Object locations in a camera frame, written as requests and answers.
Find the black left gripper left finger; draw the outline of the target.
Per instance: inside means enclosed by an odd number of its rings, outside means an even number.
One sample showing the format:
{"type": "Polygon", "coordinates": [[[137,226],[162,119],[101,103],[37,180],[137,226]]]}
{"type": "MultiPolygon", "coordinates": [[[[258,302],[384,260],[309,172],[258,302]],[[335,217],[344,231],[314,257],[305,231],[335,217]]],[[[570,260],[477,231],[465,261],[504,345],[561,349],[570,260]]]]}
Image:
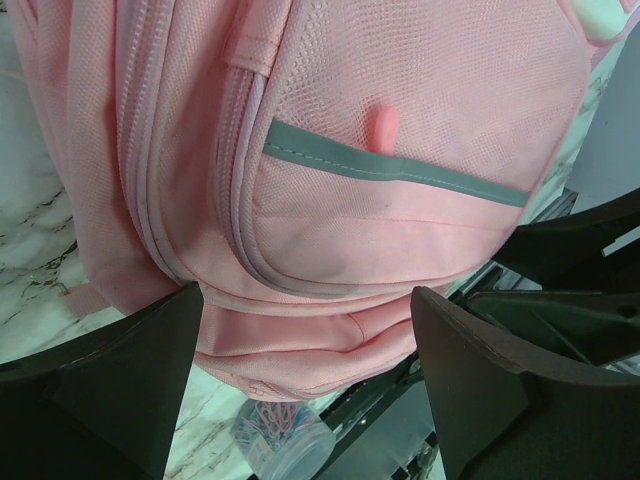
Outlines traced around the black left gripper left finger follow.
{"type": "Polygon", "coordinates": [[[163,478],[201,314],[192,283],[2,364],[2,478],[163,478]]]}

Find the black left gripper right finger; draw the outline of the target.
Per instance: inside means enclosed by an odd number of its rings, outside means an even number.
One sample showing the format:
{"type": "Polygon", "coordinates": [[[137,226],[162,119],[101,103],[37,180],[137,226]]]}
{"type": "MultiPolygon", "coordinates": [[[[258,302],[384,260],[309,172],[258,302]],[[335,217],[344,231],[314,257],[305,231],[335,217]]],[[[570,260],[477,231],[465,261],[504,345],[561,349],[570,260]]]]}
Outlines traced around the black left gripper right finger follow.
{"type": "Polygon", "coordinates": [[[447,478],[638,478],[638,376],[551,353],[426,287],[411,315],[447,478]]]}

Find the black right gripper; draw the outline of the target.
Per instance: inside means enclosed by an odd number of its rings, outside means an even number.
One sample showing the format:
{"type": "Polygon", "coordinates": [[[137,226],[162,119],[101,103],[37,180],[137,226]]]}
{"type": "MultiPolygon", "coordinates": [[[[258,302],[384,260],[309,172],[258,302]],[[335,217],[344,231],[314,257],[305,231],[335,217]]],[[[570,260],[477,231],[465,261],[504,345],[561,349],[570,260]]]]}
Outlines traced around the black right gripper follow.
{"type": "Polygon", "coordinates": [[[558,355],[605,366],[639,353],[639,243],[604,250],[639,225],[639,192],[519,226],[495,254],[540,290],[478,292],[477,317],[558,355]]]}

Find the clear jar of paper clips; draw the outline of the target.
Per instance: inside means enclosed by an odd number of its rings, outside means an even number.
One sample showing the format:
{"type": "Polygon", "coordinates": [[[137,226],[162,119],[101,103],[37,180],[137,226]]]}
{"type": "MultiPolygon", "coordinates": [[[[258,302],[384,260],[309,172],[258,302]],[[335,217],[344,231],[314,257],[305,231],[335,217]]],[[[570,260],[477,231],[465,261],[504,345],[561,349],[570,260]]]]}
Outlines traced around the clear jar of paper clips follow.
{"type": "Polygon", "coordinates": [[[231,428],[259,479],[311,479],[335,445],[334,432],[305,402],[245,401],[231,428]]]}

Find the pink student backpack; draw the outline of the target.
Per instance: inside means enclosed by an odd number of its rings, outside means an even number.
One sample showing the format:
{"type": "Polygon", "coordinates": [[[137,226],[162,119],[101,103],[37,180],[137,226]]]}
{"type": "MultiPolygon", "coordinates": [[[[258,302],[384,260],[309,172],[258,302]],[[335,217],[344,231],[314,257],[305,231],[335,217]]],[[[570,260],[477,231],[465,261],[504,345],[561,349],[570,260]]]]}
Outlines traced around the pink student backpack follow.
{"type": "Polygon", "coordinates": [[[416,348],[517,227],[635,1],[11,1],[84,316],[195,282],[195,363],[300,401],[416,348]]]}

